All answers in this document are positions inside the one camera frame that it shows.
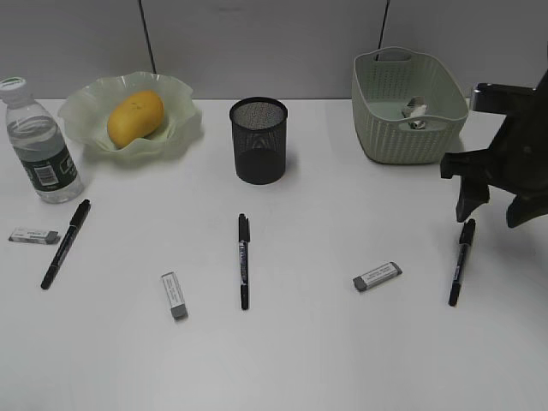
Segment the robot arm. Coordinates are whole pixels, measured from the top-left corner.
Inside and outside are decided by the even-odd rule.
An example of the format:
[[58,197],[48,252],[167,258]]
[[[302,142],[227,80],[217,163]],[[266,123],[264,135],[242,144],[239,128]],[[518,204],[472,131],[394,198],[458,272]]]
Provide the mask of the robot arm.
[[506,118],[485,150],[442,159],[442,178],[461,176],[457,221],[489,202],[489,186],[515,194],[506,212],[510,228],[548,214],[548,71],[534,89],[479,84],[472,107]]

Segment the plastic bottle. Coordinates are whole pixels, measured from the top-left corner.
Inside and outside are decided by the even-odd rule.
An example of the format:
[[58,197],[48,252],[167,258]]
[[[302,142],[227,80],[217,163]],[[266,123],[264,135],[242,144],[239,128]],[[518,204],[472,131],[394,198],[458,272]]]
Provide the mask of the plastic bottle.
[[51,114],[33,99],[27,81],[11,77],[0,82],[0,98],[8,106],[6,126],[38,196],[63,203],[84,189],[61,130]]

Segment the basket handle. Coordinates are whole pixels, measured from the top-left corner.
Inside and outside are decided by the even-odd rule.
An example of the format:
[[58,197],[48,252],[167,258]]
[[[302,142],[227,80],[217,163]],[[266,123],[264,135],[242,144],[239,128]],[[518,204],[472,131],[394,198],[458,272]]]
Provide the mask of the basket handle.
[[[379,58],[382,55],[392,55],[393,57],[389,60],[380,60]],[[378,49],[371,53],[371,56],[373,60],[376,63],[399,63],[399,62],[408,62],[409,60],[412,60],[417,53],[410,49],[406,49],[405,47],[384,47],[383,49]]]

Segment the bottle label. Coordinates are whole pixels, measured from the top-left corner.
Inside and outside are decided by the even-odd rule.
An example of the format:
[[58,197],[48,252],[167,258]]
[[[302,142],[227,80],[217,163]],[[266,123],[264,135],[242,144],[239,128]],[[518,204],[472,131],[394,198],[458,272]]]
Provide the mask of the bottle label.
[[65,146],[51,158],[40,161],[21,160],[28,178],[38,191],[57,191],[74,181],[78,171],[72,162],[69,149]]

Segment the bottle cap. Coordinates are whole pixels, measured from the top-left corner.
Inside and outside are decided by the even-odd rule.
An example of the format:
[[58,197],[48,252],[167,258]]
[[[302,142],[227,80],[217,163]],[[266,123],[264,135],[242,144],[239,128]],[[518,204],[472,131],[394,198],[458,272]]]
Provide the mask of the bottle cap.
[[9,104],[28,95],[27,81],[22,77],[9,77],[0,81],[0,98]]

